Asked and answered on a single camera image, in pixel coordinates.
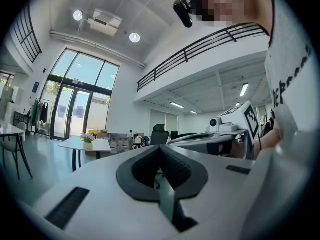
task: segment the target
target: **ceiling pipe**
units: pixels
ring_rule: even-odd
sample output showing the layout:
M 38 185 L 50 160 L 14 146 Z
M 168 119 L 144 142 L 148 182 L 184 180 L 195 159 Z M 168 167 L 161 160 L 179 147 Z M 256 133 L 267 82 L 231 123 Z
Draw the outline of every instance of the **ceiling pipe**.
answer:
M 133 58 L 130 58 L 128 56 L 125 56 L 124 54 L 120 53 L 120 52 L 117 52 L 115 50 L 112 50 L 106 46 L 103 46 L 101 44 L 98 44 L 96 42 L 92 42 L 92 41 L 89 41 L 87 39 L 84 39 L 84 38 L 81 38 L 81 37 L 78 37 L 78 36 L 75 36 L 75 35 L 71 35 L 71 34 L 66 34 L 66 33 L 62 33 L 62 32 L 56 32 L 56 31 L 51 31 L 50 32 L 51 34 L 51 37 L 53 38 L 56 38 L 56 39 L 59 39 L 59 40 L 64 40 L 64 41 L 67 41 L 67 42 L 72 42 L 72 43 L 80 43 L 80 44 L 84 44 L 84 45 L 87 45 L 87 46 L 91 46 L 91 47 L 94 47 L 94 48 L 97 48 L 99 50 L 102 50 L 104 52 L 107 52 L 109 54 L 112 54 L 122 60 L 125 60 L 127 62 L 130 62 L 134 65 L 136 65 L 137 67 L 141 68 L 141 69 L 144 69 L 146 67 L 145 64 L 133 59 Z

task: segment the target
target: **person's arm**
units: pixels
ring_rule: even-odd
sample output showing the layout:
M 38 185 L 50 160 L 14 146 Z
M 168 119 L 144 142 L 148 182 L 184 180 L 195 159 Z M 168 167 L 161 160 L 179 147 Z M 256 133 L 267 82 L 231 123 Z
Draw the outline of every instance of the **person's arm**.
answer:
M 280 141 L 280 129 L 277 123 L 277 120 L 274 120 L 273 129 L 269 131 L 265 136 L 261 139 L 261 148 L 259 140 L 256 140 L 253 146 L 253 159 L 256 160 L 259 156 L 261 150 L 274 148 Z

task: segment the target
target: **round ceiling light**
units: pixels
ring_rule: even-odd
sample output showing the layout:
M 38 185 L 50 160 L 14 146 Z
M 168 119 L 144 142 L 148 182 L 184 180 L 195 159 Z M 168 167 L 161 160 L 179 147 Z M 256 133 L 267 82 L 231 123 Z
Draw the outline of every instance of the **round ceiling light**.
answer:
M 82 17 L 83 17 L 83 14 L 80 10 L 76 10 L 74 13 L 73 13 L 73 18 L 78 22 L 78 21 L 81 21 L 82 20 Z
M 133 43 L 138 43 L 140 41 L 140 35 L 138 35 L 137 33 L 132 33 L 129 38 Z

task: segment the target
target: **flower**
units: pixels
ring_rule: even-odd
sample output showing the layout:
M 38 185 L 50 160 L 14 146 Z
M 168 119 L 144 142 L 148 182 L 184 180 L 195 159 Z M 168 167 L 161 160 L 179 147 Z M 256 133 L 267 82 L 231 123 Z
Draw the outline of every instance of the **flower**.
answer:
M 91 133 L 81 133 L 81 135 L 80 135 L 80 139 L 82 140 L 82 141 L 84 141 L 85 143 L 91 143 L 91 142 L 93 142 L 96 138 L 95 138 L 95 136 L 93 135 L 93 134 L 91 134 Z

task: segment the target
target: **white vase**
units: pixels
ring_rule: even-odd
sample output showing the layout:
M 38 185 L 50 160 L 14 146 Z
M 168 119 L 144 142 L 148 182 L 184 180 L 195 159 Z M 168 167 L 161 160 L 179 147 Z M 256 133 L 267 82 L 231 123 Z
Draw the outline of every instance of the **white vase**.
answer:
M 87 142 L 83 142 L 83 148 L 85 150 L 92 150 L 93 144 L 91 143 L 87 143 Z

